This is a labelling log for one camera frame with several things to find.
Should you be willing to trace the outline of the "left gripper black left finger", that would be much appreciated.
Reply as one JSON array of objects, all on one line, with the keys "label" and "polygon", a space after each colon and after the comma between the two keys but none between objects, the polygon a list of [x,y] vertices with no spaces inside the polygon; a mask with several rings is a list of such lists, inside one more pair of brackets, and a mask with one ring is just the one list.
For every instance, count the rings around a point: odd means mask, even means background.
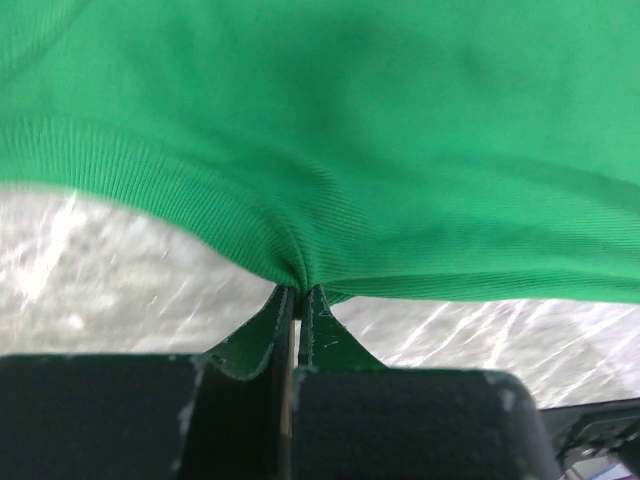
[{"label": "left gripper black left finger", "polygon": [[1,360],[5,479],[275,479],[294,294],[202,353]]}]

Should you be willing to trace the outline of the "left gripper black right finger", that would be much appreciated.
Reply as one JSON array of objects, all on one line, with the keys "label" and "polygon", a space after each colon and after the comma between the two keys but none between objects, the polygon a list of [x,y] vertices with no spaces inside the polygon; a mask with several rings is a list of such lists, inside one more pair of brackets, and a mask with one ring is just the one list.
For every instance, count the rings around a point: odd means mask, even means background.
[{"label": "left gripper black right finger", "polygon": [[390,368],[333,316],[303,304],[292,393],[296,479],[556,479],[542,416],[515,376]]}]

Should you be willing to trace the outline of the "green tank top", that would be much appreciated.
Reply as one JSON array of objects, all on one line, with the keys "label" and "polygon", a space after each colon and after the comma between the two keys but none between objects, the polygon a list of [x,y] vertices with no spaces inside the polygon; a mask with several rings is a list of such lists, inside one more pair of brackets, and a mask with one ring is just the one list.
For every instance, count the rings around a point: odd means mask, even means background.
[{"label": "green tank top", "polygon": [[639,299],[635,1],[5,1],[1,178],[331,299]]}]

